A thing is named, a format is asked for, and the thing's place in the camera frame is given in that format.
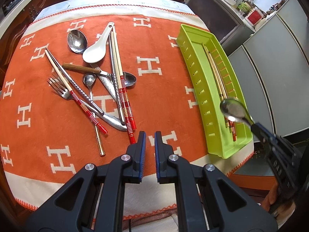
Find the silver steel fork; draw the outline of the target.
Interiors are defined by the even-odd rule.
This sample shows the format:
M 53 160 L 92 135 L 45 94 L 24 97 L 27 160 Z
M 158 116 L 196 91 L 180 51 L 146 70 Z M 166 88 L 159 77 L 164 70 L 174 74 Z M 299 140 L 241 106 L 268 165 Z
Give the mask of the silver steel fork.
M 48 84 L 57 92 L 59 96 L 65 100 L 74 100 L 73 96 L 70 94 L 69 90 L 65 87 L 62 81 L 59 81 L 57 77 L 48 78 Z M 94 113 L 96 117 L 106 122 L 108 125 L 119 131 L 127 131 L 127 127 L 121 123 L 121 121 L 115 116 L 106 114 L 104 111 L 99 112 L 88 102 L 81 100 L 81 102 L 87 107 L 87 109 Z

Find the steel refrigerator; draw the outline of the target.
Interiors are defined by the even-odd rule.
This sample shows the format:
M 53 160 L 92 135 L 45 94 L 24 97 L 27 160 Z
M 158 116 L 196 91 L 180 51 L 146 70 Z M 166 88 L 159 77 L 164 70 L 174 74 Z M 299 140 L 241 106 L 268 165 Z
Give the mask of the steel refrigerator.
M 254 120 L 298 143 L 308 139 L 308 17 L 287 0 L 253 30 L 223 0 L 186 0 L 218 38 Z

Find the large steel soup spoon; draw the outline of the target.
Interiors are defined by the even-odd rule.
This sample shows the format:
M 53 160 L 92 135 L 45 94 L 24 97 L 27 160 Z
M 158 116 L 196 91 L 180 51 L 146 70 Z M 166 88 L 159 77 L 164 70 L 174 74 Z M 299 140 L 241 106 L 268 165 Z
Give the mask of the large steel soup spoon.
M 220 102 L 222 114 L 231 122 L 245 123 L 249 127 L 255 124 L 242 102 L 235 98 L 226 98 Z

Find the cream chopstick red striped end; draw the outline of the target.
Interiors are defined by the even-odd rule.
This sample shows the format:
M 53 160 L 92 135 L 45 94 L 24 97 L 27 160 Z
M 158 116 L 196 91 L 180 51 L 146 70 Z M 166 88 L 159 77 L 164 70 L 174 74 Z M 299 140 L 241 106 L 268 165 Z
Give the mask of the cream chopstick red striped end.
M 108 131 L 106 128 L 104 128 L 100 122 L 93 116 L 92 112 L 82 103 L 82 101 L 79 99 L 79 97 L 76 95 L 76 93 L 73 91 L 73 89 L 70 87 L 68 82 L 66 81 L 65 77 L 62 75 L 61 71 L 58 69 L 58 66 L 53 61 L 50 53 L 48 53 L 48 49 L 45 48 L 45 54 L 50 61 L 51 65 L 53 66 L 55 72 L 57 73 L 60 81 L 65 86 L 65 88 L 69 91 L 69 94 L 73 97 L 74 101 L 77 103 L 77 105 L 85 112 L 88 119 L 96 126 L 103 134 L 107 134 Z

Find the white ceramic soup spoon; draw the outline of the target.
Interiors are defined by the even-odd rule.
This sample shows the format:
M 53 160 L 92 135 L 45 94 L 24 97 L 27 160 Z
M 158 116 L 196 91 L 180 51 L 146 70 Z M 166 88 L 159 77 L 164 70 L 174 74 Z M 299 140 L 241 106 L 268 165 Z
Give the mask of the white ceramic soup spoon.
M 83 61 L 89 64 L 101 61 L 106 54 L 106 43 L 114 22 L 109 22 L 96 43 L 88 47 L 82 55 Z

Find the green plastic utensil tray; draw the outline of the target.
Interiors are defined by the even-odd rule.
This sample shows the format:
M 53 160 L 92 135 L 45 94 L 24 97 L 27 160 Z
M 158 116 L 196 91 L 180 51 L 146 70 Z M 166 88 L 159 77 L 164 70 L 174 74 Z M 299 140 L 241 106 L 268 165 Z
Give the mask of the green plastic utensil tray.
M 201 113 L 207 149 L 210 154 L 228 159 L 253 140 L 251 131 L 244 124 L 235 124 L 237 140 L 225 126 L 219 108 L 220 98 L 210 62 L 202 44 L 208 48 L 217 66 L 227 94 L 245 102 L 243 92 L 230 61 L 214 34 L 182 24 L 177 37 L 186 64 L 195 97 Z

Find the steel spoon round bowl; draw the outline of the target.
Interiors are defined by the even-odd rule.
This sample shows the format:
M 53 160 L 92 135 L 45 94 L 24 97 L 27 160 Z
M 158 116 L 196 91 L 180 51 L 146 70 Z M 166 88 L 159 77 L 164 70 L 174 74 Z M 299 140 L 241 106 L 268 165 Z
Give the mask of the steel spoon round bowl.
M 78 29 L 68 33 L 67 42 L 71 51 L 77 54 L 83 54 L 88 45 L 86 36 Z

